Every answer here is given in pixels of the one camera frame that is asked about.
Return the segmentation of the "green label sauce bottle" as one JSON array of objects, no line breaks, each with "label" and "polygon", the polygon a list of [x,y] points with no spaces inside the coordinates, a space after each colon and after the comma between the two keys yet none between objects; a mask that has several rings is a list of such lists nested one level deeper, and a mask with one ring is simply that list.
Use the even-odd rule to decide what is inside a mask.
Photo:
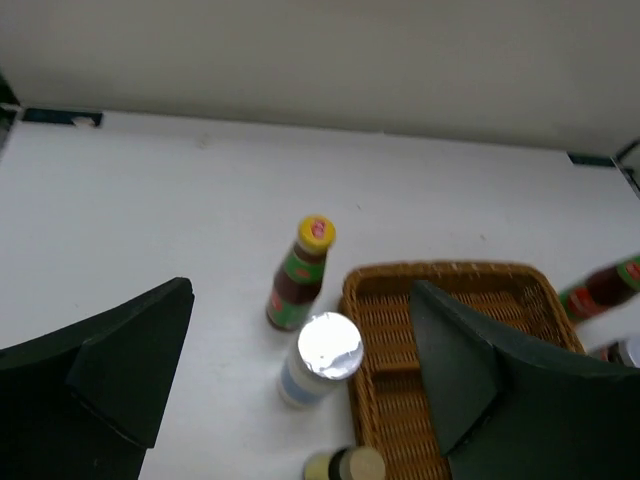
[{"label": "green label sauce bottle", "polygon": [[304,323],[321,292],[335,238],[335,226],[326,216],[314,214],[300,221],[266,305],[266,317],[274,328],[295,331]]}]

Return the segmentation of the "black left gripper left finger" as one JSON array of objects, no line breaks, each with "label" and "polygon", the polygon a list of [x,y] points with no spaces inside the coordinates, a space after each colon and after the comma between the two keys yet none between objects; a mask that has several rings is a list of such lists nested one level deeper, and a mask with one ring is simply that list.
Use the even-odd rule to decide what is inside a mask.
[{"label": "black left gripper left finger", "polygon": [[1,352],[4,479],[136,479],[154,448],[195,295],[171,279]]}]

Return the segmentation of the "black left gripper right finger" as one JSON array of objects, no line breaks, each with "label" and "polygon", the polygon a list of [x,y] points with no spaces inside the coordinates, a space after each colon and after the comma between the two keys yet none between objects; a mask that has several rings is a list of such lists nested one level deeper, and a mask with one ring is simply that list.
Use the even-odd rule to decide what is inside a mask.
[{"label": "black left gripper right finger", "polygon": [[426,281],[410,319],[440,453],[456,479],[635,479],[639,372],[476,312]]}]

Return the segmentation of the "dark jar white lid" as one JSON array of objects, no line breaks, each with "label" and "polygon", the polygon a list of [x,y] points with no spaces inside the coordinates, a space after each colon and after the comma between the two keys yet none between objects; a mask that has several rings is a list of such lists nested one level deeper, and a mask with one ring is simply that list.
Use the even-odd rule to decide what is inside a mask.
[{"label": "dark jar white lid", "polygon": [[640,338],[638,334],[616,339],[592,350],[589,355],[599,360],[625,365],[631,368],[640,366]]}]

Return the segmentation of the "red label sauce bottle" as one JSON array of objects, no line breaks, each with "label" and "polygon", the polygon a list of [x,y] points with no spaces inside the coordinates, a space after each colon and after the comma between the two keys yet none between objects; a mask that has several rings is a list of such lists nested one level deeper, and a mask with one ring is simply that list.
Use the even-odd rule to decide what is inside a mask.
[{"label": "red label sauce bottle", "polygon": [[558,294],[570,321],[579,324],[618,308],[639,294],[639,255],[594,271]]}]

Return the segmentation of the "small yellow label bottle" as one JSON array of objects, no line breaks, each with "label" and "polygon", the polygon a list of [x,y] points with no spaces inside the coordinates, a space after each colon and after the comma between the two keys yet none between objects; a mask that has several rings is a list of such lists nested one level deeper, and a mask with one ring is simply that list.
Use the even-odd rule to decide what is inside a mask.
[{"label": "small yellow label bottle", "polygon": [[303,467],[304,480],[384,480],[386,463],[368,446],[346,447],[311,455]]}]

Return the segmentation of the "white jar silver lid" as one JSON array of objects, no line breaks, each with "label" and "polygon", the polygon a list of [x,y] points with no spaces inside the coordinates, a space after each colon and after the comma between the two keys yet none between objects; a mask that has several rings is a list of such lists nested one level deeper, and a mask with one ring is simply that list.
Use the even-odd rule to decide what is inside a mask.
[{"label": "white jar silver lid", "polygon": [[355,375],[364,356],[362,335],[349,318],[336,312],[314,315],[288,352],[279,393],[297,408],[314,407]]}]

